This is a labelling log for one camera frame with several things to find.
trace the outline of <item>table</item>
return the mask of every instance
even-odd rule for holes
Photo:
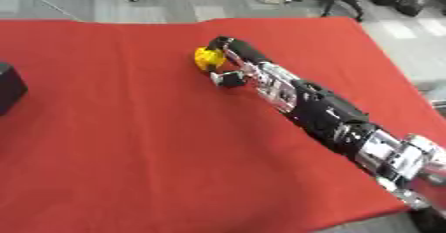
[[[0,32],[0,57],[29,86],[0,118],[2,232],[305,232],[407,209],[253,90],[214,87],[192,55],[222,34],[397,136],[446,144],[444,119],[346,18],[2,21]]]

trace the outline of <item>gray floor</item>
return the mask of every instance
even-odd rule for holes
[[[439,4],[429,5],[418,18],[361,0],[362,24],[394,63],[414,83],[446,80],[446,20]],[[345,14],[337,6],[334,14]],[[256,0],[0,0],[0,18],[53,18],[113,23],[196,22],[225,17],[317,17],[314,0],[264,5]],[[417,232],[406,214],[339,225],[332,232]]]

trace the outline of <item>cable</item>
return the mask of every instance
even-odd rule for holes
[[[52,4],[51,2],[48,2],[47,0],[39,0],[39,1],[43,2],[44,4],[48,5],[49,7],[53,8],[53,9],[55,9],[56,11],[60,12],[61,14],[70,17],[71,20],[83,22],[83,20],[81,20],[78,17],[74,16],[73,14],[65,11],[64,9],[59,8],[58,6]]]

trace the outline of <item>red fabric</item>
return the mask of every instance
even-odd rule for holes
[[[398,136],[445,121],[342,18],[178,25],[0,22],[29,94],[0,118],[0,231],[300,232],[406,209],[252,89],[192,62],[217,35],[350,100]]]

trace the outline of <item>robotic arm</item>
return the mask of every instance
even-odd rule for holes
[[[226,58],[239,69],[219,73]],[[195,52],[195,61],[217,86],[253,82],[259,95],[289,121],[329,150],[346,156],[413,209],[446,209],[412,190],[412,181],[420,175],[446,176],[446,151],[427,138],[410,134],[397,139],[351,102],[290,73],[235,38],[215,38]]]

